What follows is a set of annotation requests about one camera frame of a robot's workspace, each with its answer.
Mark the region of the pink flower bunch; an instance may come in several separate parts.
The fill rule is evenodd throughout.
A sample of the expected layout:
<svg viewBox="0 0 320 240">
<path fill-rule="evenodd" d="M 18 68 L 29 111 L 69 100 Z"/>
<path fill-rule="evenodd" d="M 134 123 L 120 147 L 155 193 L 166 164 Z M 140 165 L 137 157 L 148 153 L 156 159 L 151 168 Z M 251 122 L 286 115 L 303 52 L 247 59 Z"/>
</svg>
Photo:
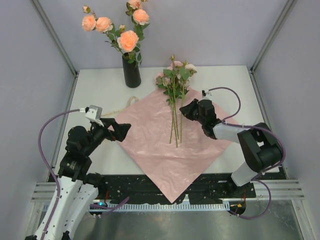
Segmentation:
<svg viewBox="0 0 320 240">
<path fill-rule="evenodd" d="M 155 84 L 167 96 L 167 104 L 171 111 L 171 130 L 169 142 L 178 146 L 183 141 L 182 117 L 178 116 L 178 107 L 182 107 L 189 92 L 192 77 L 197 73 L 196 67 L 187 62 L 176 60 L 170 56 L 170 65 L 156 75 Z"/>
</svg>

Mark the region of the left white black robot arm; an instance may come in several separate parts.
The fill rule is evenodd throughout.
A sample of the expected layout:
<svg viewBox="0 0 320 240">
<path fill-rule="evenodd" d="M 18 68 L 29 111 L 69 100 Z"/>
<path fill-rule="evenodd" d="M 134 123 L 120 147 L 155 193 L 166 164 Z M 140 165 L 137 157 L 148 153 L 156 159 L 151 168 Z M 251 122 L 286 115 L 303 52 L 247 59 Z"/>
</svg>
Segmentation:
<svg viewBox="0 0 320 240">
<path fill-rule="evenodd" d="M 90 130 L 75 126 L 68 132 L 66 153 L 58 173 L 56 188 L 48 210 L 34 234 L 28 240 L 72 240 L 75 231 L 94 199 L 107 193 L 106 179 L 99 173 L 89 173 L 90 155 L 104 140 L 122 142 L 131 128 L 129 123 L 117 123 L 114 118 L 92 122 Z"/>
</svg>

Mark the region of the peach rose stem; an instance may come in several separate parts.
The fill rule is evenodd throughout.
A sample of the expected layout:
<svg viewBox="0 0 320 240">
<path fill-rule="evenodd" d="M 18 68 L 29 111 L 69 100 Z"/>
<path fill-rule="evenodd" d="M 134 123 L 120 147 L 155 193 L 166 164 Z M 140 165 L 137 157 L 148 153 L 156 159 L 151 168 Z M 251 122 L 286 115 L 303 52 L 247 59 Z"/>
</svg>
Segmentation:
<svg viewBox="0 0 320 240">
<path fill-rule="evenodd" d="M 137 33 L 142 33 L 145 28 L 148 27 L 150 16 L 143 9 L 146 0 L 128 0 L 126 2 L 125 14 L 131 17 L 131 21 L 134 24 L 134 29 Z"/>
<path fill-rule="evenodd" d="M 142 63 L 141 41 L 145 37 L 141 26 L 137 26 L 136 30 L 137 32 L 134 30 L 123 31 L 117 38 L 117 44 L 124 60 L 137 67 Z"/>
<path fill-rule="evenodd" d="M 85 14 L 81 22 L 82 29 L 85 32 L 96 31 L 100 34 L 106 35 L 108 37 L 106 42 L 124 55 L 124 51 L 121 50 L 117 42 L 120 32 L 116 30 L 112 20 L 108 17 L 97 17 L 96 13 L 91 10 L 88 5 L 84 5 L 82 7 L 82 11 Z"/>
</svg>

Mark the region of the purple wrapping paper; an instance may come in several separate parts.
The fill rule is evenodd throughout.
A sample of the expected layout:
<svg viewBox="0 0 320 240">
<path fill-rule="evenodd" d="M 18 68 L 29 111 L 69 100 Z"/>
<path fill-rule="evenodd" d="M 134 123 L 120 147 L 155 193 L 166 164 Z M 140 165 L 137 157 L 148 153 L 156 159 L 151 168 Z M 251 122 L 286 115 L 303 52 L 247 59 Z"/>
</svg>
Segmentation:
<svg viewBox="0 0 320 240">
<path fill-rule="evenodd" d="M 119 123 L 131 128 L 123 142 L 101 159 L 106 174 L 144 173 L 151 180 L 192 182 L 200 174 L 231 173 L 242 163 L 240 147 L 204 135 L 201 125 L 182 117 L 182 143 L 170 142 L 171 109 L 159 90 L 139 101 L 133 94 L 111 100 Z"/>
</svg>

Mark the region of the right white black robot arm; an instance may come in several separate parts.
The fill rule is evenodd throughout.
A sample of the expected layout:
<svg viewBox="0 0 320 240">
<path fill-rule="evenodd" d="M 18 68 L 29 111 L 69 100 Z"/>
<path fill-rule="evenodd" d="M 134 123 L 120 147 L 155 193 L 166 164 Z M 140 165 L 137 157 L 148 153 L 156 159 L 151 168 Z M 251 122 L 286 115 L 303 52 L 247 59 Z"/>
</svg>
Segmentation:
<svg viewBox="0 0 320 240">
<path fill-rule="evenodd" d="M 183 117 L 199 122 L 207 137 L 240 145 L 244 163 L 226 180 L 226 191 L 231 197 L 238 197 L 252 180 L 281 164 L 285 158 L 280 140 L 263 122 L 253 126 L 227 123 L 217 117 L 209 99 L 195 98 L 179 110 Z"/>
</svg>

